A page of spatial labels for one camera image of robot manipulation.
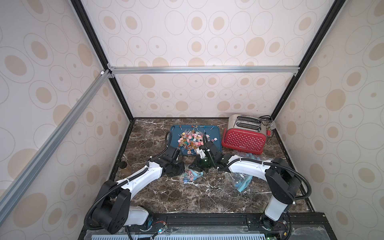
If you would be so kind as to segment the candy ziploc bag front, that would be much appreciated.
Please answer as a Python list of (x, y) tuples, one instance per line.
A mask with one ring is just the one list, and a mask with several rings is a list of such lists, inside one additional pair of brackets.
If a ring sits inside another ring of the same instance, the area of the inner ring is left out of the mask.
[(253, 176), (242, 173), (230, 173), (230, 180), (233, 183), (235, 189), (241, 193), (251, 183)]

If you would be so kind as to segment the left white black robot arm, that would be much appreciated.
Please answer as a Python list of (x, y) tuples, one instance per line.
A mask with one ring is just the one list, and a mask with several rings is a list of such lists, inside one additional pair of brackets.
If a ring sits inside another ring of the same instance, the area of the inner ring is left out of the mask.
[(150, 157), (142, 169), (127, 178), (104, 182), (85, 215), (84, 227), (90, 231), (104, 229), (110, 234), (130, 225), (149, 228), (149, 211), (142, 207), (132, 207), (131, 200), (147, 185), (163, 176), (182, 175), (185, 164), (179, 159), (181, 154), (180, 149), (169, 146), (157, 156)]

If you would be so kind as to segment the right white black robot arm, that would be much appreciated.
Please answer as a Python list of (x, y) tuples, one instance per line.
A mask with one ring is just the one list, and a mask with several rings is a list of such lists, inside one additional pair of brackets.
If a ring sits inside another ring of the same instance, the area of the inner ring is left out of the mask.
[(278, 222), (295, 201), (307, 199), (312, 193), (309, 181), (287, 165), (283, 159), (263, 161), (223, 154), (213, 143), (207, 143), (197, 150), (189, 169), (206, 173), (209, 169), (216, 169), (219, 172), (246, 174), (266, 181), (272, 197), (261, 217), (265, 228)]

